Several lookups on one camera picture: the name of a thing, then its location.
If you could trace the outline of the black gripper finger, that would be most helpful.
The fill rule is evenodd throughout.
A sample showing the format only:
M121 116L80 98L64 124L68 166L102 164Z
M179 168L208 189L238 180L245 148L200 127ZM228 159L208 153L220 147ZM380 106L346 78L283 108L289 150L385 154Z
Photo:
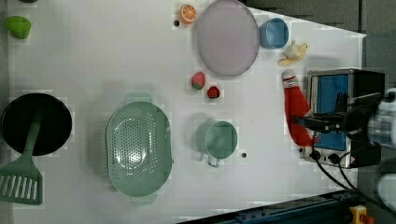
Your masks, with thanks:
M335 115L314 115L307 117L298 117L293 116L292 121L294 123L307 123L307 122L333 122L338 120L338 117Z
M308 121L304 126L312 131L335 131L338 129L336 124L316 121Z

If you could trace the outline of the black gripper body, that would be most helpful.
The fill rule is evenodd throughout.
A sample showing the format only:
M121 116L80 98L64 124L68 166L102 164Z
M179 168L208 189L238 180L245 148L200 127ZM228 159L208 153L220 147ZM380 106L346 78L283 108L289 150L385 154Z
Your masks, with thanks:
M346 134L365 133L368 121L376 110L377 105L374 103L337 105L335 130Z

